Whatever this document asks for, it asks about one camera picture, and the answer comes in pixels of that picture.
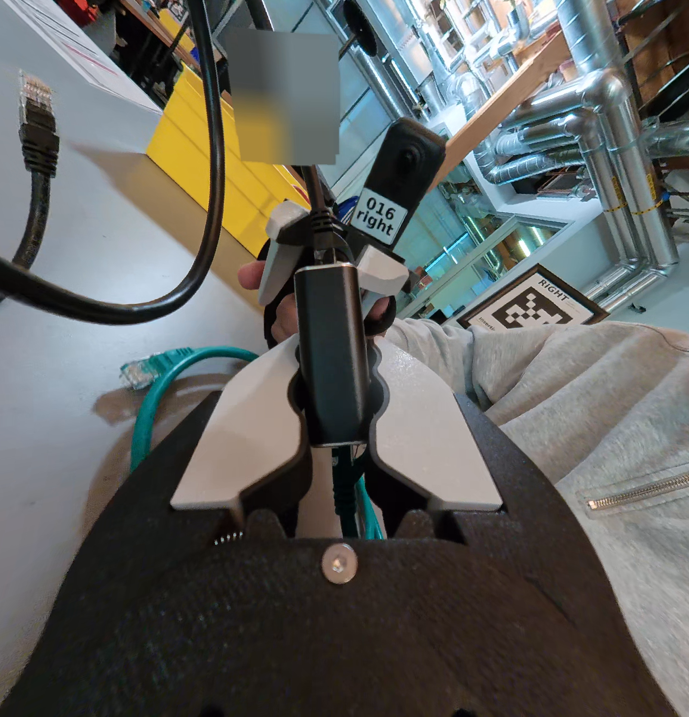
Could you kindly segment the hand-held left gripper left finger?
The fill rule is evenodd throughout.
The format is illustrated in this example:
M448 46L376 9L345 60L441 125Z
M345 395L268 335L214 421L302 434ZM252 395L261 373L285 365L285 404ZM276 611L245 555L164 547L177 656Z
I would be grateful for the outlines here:
M306 421L294 399L298 339L248 364L224 388L175 490L176 510L283 513L312 484Z

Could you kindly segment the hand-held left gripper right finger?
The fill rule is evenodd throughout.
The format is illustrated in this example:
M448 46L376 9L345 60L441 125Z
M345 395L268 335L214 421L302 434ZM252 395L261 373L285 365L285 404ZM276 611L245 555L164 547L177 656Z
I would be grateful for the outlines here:
M499 510L501 495L447 382L385 338L373 347L383 388L370 426L376 465L430 510Z

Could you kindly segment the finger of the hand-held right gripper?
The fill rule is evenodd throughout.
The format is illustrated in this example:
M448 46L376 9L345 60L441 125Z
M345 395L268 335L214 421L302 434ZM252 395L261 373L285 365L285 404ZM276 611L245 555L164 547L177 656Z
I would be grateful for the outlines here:
M309 216L309 211L295 202L281 202L273 208L265 226L270 244L259 285L259 304L270 305L286 284L304 249L304 229L297 229L293 239L284 244L278 240L286 229Z
M396 296L408 282L408 268L375 246L366 246L357 261L362 317L380 298Z

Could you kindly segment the black ethernet splitter box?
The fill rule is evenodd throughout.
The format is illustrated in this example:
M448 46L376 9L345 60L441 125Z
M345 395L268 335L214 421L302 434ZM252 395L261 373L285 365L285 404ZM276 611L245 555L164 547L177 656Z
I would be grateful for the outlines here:
M299 395L313 447L367 442L370 368L358 270L350 263L303 267L294 276Z

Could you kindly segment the yellow plastic bin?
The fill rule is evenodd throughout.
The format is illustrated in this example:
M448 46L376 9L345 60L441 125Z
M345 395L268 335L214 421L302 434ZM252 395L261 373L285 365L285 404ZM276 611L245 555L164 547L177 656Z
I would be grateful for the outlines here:
M232 107L221 100L225 140L225 198L222 225L233 239L257 256L273 208L295 202L307 211L304 185L283 165L243 161ZM178 186L207 209L210 195L209 133L203 82L189 67L182 70L152 136L146 155Z

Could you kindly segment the person's right forearm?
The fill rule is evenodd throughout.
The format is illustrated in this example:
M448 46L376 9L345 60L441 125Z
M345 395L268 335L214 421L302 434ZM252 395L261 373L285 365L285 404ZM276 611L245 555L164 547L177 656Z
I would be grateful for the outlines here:
M428 367L454 394L467 396L484 410L493 405L482 384L492 359L483 330L396 318L383 337Z

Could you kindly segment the wooden ceiling beam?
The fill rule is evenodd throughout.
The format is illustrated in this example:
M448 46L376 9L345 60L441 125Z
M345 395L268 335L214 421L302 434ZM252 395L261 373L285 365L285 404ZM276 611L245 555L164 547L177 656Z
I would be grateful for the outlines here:
M429 189L435 189L512 111L527 100L551 73L570 58L571 52L564 34L559 31L447 141L444 162Z

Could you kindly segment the black round lamp head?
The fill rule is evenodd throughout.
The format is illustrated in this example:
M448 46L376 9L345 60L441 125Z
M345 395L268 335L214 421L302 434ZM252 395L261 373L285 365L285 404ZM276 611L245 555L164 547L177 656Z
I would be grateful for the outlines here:
M359 45L361 50L370 57L377 56L377 36L367 16L362 12L356 1L343 1L342 11L344 19L349 27L349 37L345 45L340 49L341 59L354 45Z

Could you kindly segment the framed black white marker sign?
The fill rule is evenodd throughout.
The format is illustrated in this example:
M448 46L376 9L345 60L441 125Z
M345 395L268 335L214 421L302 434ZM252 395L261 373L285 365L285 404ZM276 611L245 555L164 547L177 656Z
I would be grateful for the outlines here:
M463 328L493 332L541 326L590 326L609 317L594 300L541 264L508 282L457 318Z

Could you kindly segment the cluster of silver ventilation pipes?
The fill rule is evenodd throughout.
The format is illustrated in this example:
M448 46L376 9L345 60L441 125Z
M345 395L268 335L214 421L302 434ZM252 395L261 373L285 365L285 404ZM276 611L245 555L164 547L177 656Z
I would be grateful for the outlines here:
M571 58L496 128L519 128L515 139L557 130L578 143L601 208L613 217L609 228L619 254L618 264L585 294L612 313L665 281L679 262L678 251L649 152L649 139L656 135L643 133L631 86L615 63L617 41L604 2L556 1L555 6ZM455 74L445 87L467 121L493 96L470 72ZM493 131L470 153L478 155L483 147L484 158L495 159L486 144Z

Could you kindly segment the white printed paper sheet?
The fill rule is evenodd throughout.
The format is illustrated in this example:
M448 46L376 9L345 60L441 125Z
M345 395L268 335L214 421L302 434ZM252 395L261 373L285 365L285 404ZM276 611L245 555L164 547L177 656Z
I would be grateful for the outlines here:
M58 5L51 1L5 1L4 4L90 85L152 114L162 115L162 110Z

